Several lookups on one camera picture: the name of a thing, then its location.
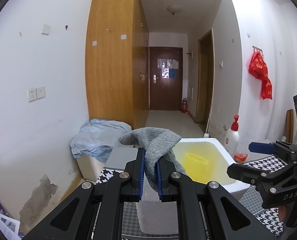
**styrofoam box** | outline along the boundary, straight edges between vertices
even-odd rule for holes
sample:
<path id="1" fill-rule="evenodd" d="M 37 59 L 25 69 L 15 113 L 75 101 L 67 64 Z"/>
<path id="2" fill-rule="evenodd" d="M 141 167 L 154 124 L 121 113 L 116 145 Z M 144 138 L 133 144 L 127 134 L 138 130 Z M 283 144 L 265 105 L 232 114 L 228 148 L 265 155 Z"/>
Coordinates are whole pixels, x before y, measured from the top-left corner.
<path id="1" fill-rule="evenodd" d="M 235 163 L 224 147 L 215 138 L 181 139 L 173 148 L 176 159 L 183 162 L 184 154 L 192 152 L 206 159 L 215 155 L 214 171 L 211 180 L 219 182 L 237 200 L 240 200 L 249 184 L 231 179 L 226 174 L 227 167 Z M 152 235 L 171 235 L 178 233 L 176 203 L 162 203 L 158 194 L 150 187 L 146 177 L 142 201 L 136 203 L 138 221 L 141 231 Z"/>

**ceiling light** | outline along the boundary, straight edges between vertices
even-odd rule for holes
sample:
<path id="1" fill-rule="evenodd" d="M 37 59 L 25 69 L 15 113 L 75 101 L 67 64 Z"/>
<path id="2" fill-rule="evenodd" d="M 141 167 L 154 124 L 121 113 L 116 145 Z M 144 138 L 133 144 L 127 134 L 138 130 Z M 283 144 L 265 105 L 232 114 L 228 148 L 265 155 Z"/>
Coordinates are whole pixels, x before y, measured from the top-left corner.
<path id="1" fill-rule="evenodd" d="M 172 5 L 167 7 L 167 11 L 169 11 L 173 15 L 175 13 L 178 13 L 178 12 L 182 11 L 182 10 L 183 10 L 183 8 L 181 6 L 179 6 L 179 5 L 176 5 L 176 4 L 172 4 Z"/>

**fire extinguisher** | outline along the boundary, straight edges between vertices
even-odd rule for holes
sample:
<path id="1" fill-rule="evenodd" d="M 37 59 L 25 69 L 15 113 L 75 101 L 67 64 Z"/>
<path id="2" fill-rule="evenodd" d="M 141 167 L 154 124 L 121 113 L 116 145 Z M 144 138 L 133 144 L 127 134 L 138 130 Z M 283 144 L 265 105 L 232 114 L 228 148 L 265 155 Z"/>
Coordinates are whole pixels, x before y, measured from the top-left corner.
<path id="1" fill-rule="evenodd" d="M 188 107 L 188 100 L 186 98 L 182 101 L 182 113 L 186 113 Z"/>

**doorway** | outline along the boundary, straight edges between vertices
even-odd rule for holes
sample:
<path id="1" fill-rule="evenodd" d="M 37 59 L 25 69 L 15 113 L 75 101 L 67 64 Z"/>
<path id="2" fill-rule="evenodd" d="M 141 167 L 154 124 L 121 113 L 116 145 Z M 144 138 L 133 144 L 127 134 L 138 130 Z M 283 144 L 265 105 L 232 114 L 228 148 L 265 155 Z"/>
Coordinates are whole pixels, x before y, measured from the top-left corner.
<path id="1" fill-rule="evenodd" d="M 180 111 L 183 48 L 150 47 L 150 110 Z"/>
<path id="2" fill-rule="evenodd" d="M 210 30 L 199 39 L 199 83 L 196 122 L 207 132 L 210 121 L 214 82 L 213 33 Z"/>

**yellow sponge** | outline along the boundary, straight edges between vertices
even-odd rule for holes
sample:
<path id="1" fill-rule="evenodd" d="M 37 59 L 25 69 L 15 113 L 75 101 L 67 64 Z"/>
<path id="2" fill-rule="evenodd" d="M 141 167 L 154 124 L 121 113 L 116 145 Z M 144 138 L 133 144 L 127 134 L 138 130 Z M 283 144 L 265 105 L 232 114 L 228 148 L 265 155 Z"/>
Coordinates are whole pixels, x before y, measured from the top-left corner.
<path id="1" fill-rule="evenodd" d="M 194 181 L 200 183 L 209 182 L 209 162 L 201 156 L 193 153 L 185 153 L 183 167 L 187 175 Z"/>

